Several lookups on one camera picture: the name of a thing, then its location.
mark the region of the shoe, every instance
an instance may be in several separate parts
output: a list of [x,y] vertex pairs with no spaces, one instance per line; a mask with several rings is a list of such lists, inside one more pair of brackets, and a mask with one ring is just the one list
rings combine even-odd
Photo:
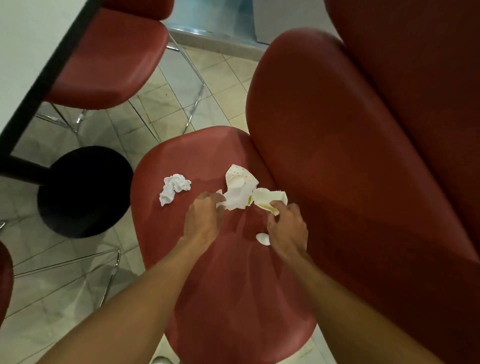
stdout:
[[166,358],[165,356],[157,356],[152,360],[150,364],[173,364],[173,363],[169,358]]

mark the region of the hand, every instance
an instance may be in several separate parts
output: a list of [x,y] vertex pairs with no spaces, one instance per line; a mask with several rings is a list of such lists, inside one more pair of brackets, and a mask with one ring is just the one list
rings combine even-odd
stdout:
[[183,237],[197,246],[201,254],[208,249],[220,232],[225,207],[216,205],[222,201],[225,201],[225,197],[221,194],[203,192],[190,205],[185,216]]
[[273,214],[268,215],[270,245],[288,263],[307,251],[307,224],[303,221],[297,204],[286,206],[282,201],[272,201],[270,204],[280,212],[278,222]]

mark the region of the table leg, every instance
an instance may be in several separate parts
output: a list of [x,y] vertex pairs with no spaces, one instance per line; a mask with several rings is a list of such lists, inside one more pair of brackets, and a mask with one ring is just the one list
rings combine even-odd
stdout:
[[69,238],[108,230],[130,206],[133,170],[120,153],[102,146],[73,150],[50,168],[0,155],[0,175],[40,185],[40,216],[50,229]]

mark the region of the red leather upholstery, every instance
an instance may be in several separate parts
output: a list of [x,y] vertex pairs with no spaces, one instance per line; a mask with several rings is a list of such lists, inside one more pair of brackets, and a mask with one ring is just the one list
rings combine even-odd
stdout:
[[480,2],[327,3],[351,55],[480,249]]
[[154,20],[167,19],[172,14],[174,0],[106,0],[105,8]]
[[253,76],[247,122],[302,209],[315,262],[448,363],[479,359],[478,254],[341,43],[312,29],[279,36]]
[[[184,217],[203,191],[226,190],[230,165],[247,168],[259,186],[276,189],[251,138],[218,126],[153,148],[132,181],[132,214],[148,269],[183,235]],[[160,206],[163,179],[181,173],[192,189]],[[255,236],[266,232],[266,212],[252,206],[226,211],[219,237],[193,268],[166,335],[182,363],[277,363],[292,355],[316,325],[293,274]]]
[[89,110],[119,105],[147,82],[167,43],[161,22],[101,8],[46,101]]
[[7,313],[13,290],[12,257],[5,245],[0,242],[0,325]]

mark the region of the person's left hand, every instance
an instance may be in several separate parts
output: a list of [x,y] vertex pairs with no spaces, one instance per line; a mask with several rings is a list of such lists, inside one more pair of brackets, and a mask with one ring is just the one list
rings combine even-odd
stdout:
[[216,207],[218,202],[225,201],[221,194],[203,192],[190,205],[185,216],[183,237],[204,253],[216,239],[222,226],[224,206]]

